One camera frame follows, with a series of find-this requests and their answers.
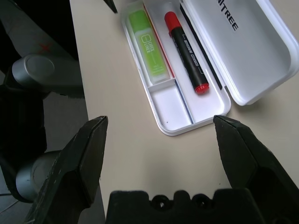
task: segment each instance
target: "green highlighter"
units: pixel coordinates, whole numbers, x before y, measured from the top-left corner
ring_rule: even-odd
[[[169,79],[166,64],[145,11],[131,13],[129,21],[151,82],[157,84]]]

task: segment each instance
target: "screw hole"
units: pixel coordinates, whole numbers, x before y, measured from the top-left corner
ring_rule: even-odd
[[[197,205],[199,209],[211,208],[211,200],[207,196],[200,194],[193,197],[192,201]]]
[[[173,201],[170,201],[166,196],[164,195],[157,195],[153,198],[151,201],[151,206],[158,210],[158,211],[166,211],[170,208],[172,208]]]

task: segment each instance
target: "beige table surface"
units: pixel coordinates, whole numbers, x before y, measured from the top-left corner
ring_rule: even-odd
[[[114,0],[117,9],[131,0]],[[298,0],[272,0],[299,39]],[[100,187],[105,212],[114,190],[145,190],[150,197],[184,189],[213,196],[229,188],[214,125],[169,137],[154,119],[120,15],[103,0],[71,0],[89,119],[109,125]],[[232,101],[229,117],[251,127],[299,186],[299,75],[251,106]]]

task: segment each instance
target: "marker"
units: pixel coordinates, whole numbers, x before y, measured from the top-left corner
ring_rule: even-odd
[[[197,94],[205,93],[209,89],[209,82],[206,79],[176,14],[174,12],[168,12],[164,19],[169,29],[169,35],[172,37],[187,70],[194,91]]]

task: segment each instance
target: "red marker cap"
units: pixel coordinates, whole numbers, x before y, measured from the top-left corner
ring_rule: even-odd
[[[195,92],[197,94],[204,94],[206,91],[208,91],[208,89],[210,89],[209,87],[209,84],[206,83],[206,84],[202,84],[200,86],[198,86],[196,89],[195,89]]]
[[[178,21],[177,15],[174,12],[166,13],[164,19],[165,19],[165,22],[166,22],[169,32],[171,32],[174,28],[182,27]]]

